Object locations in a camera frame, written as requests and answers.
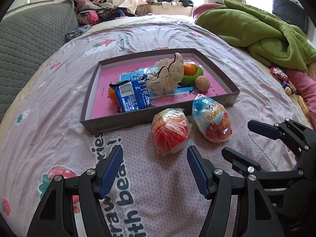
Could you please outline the blue red toy egg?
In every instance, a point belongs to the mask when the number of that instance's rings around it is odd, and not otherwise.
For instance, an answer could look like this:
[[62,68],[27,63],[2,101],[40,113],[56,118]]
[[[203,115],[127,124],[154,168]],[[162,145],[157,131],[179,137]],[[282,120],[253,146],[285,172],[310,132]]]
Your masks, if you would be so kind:
[[200,132],[211,142],[224,142],[232,135],[225,107],[205,95],[198,94],[193,100],[192,117]]

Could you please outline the brown walnut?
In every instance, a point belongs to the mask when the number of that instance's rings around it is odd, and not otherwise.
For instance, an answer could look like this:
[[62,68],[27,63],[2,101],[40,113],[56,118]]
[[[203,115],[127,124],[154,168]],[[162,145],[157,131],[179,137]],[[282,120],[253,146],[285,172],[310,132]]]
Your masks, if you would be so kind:
[[204,75],[201,75],[195,79],[195,86],[199,91],[206,92],[210,88],[211,83]]

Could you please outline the small orange tangerine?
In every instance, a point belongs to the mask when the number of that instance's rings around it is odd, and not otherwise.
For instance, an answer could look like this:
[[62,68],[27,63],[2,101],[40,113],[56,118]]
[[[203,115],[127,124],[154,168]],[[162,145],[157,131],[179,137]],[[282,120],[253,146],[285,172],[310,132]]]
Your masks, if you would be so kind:
[[116,93],[115,93],[114,89],[111,88],[111,87],[109,88],[109,98],[110,98],[110,100],[111,100],[113,103],[118,104],[118,100],[117,100],[117,97],[116,97]]

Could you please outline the blue snack packet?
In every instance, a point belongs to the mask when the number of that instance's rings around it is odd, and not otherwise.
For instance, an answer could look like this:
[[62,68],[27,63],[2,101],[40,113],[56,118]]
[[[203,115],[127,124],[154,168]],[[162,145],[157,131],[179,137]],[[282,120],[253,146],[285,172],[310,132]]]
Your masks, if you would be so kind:
[[147,76],[110,84],[116,94],[119,112],[133,112],[150,107],[150,94],[146,86]]

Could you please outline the large orange tangerine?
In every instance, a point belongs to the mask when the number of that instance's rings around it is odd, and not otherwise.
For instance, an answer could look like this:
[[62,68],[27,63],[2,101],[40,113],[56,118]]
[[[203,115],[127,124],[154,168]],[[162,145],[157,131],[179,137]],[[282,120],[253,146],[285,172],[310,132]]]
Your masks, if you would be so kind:
[[195,75],[197,72],[196,66],[194,64],[184,64],[183,69],[185,76]]

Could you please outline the yellow snack packet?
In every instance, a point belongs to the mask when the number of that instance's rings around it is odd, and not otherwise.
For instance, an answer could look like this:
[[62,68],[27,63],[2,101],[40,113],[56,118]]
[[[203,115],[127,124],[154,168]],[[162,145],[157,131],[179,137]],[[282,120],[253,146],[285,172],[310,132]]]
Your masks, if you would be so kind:
[[304,115],[309,118],[310,112],[309,112],[308,106],[306,105],[306,102],[304,101],[304,99],[300,95],[297,95],[297,102],[298,102],[299,106],[301,107]]

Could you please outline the blue wrapped candy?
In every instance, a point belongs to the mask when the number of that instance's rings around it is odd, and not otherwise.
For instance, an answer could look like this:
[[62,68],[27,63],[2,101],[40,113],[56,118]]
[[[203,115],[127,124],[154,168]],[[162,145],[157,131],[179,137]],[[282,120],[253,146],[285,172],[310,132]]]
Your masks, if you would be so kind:
[[282,87],[283,87],[285,93],[286,93],[288,96],[291,96],[291,95],[294,94],[294,91],[293,91],[291,85],[289,84],[289,82],[283,81],[283,82],[281,83],[281,85],[282,85]]

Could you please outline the pink pillow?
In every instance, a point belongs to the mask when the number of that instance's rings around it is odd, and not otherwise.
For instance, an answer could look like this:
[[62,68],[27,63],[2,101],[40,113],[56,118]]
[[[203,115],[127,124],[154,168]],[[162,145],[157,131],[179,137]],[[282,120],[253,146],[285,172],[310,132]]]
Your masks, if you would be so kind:
[[301,71],[291,69],[283,69],[283,71],[289,77],[289,80],[294,84],[298,93],[306,102],[309,109],[310,121],[315,130],[315,81],[311,79],[307,73]]

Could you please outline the red wrapped candy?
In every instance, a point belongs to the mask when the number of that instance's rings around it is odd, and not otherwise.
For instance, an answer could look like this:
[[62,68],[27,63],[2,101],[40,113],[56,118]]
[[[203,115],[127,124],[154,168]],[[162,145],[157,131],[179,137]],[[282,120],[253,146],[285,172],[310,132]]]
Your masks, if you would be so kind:
[[280,81],[289,81],[288,76],[279,67],[270,67],[269,73]]

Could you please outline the pink strawberry bed sheet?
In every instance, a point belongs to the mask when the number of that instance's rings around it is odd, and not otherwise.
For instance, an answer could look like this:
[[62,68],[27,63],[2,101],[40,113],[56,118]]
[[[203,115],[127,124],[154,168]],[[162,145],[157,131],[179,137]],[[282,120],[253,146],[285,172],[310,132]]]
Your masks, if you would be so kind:
[[36,72],[1,125],[1,216],[17,236],[25,236],[42,193],[60,173],[79,176],[123,147],[124,160],[109,196],[102,202],[114,236],[197,236],[209,202],[199,194],[186,151],[162,157],[155,150],[150,124],[90,135],[80,114],[91,76],[101,60],[157,49],[193,48],[219,67],[238,87],[227,109],[232,136],[211,143],[196,127],[195,145],[215,166],[234,175],[221,155],[231,147],[258,161],[267,171],[295,166],[295,157],[280,141],[247,129],[255,119],[268,124],[290,118],[309,120],[269,72],[247,53],[216,35],[178,19],[144,19],[103,24],[62,46]]

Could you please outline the grey shallow box tray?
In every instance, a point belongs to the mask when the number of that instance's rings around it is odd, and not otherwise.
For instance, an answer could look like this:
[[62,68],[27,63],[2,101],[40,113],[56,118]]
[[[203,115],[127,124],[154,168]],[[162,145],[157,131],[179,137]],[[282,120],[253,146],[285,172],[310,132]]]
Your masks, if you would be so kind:
[[163,106],[153,106],[151,104],[149,108],[142,109],[139,111],[126,112],[126,113],[120,113],[118,111],[119,108],[117,106],[118,110],[115,115],[100,117],[100,118],[95,118],[95,119],[92,118],[92,110],[93,110],[94,100],[95,100],[94,96],[95,96],[95,92],[98,88],[98,83],[99,83],[98,80],[96,80],[95,78],[98,73],[98,70],[100,70],[102,66],[123,62],[125,60],[138,60],[141,58],[147,58],[147,57],[153,57],[153,56],[157,56],[157,57],[162,56],[163,57],[162,59],[164,58],[170,59],[170,58],[173,58],[174,53],[176,52],[180,53],[183,56],[183,58],[184,58],[184,54],[190,54],[200,59],[203,63],[209,66],[210,70],[215,73],[216,77],[221,79],[224,86],[227,89],[229,89],[228,94],[214,96],[214,97],[211,97],[212,99],[216,100],[217,102],[219,102],[225,107],[232,106],[236,102],[237,97],[240,93],[238,87],[230,80],[230,78],[223,71],[221,71],[220,68],[218,68],[209,58],[203,55],[200,51],[193,48],[177,48],[177,49],[144,51],[144,52],[135,53],[135,54],[113,57],[113,58],[105,59],[98,62],[97,67],[94,73],[92,74],[92,78],[88,85],[81,116],[80,116],[80,122],[86,128],[86,130],[90,134],[96,134],[96,133],[101,133],[101,132],[118,130],[120,128],[131,127],[138,124],[150,123],[153,120],[153,117],[157,113],[168,108],[181,108],[181,109],[184,109],[184,113],[186,115],[191,114],[193,100],[175,103],[175,104],[168,104],[168,105],[163,105]]

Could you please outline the green quilted blanket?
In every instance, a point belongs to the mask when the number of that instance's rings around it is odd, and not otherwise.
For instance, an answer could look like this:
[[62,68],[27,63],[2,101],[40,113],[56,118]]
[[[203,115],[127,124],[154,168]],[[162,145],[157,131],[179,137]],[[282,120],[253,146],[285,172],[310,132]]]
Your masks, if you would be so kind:
[[315,48],[299,27],[251,5],[223,2],[198,16],[196,24],[231,46],[247,48],[267,67],[275,64],[306,73],[315,62]]

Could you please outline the dark patterned cloth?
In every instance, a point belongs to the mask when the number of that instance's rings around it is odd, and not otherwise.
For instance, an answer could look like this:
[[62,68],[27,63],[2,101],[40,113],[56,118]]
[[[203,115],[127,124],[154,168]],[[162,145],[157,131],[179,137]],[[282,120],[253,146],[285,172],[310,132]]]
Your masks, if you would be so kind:
[[84,25],[78,28],[75,28],[74,30],[70,31],[65,35],[65,42],[70,42],[71,40],[83,35],[87,31],[89,31],[91,28],[90,25]]

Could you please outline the grey quilted headboard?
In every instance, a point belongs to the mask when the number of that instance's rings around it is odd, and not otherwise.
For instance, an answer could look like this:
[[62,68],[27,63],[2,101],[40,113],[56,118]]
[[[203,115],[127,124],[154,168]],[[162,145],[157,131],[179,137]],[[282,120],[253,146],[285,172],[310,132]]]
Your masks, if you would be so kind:
[[15,13],[1,21],[1,116],[39,67],[77,28],[73,0]]

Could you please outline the pile of clothes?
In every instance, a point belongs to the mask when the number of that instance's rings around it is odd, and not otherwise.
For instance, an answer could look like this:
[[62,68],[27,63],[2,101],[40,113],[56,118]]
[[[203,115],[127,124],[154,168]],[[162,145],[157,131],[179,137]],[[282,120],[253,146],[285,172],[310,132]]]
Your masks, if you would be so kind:
[[116,7],[109,0],[73,0],[79,26],[94,26],[123,17],[135,17],[129,9]]

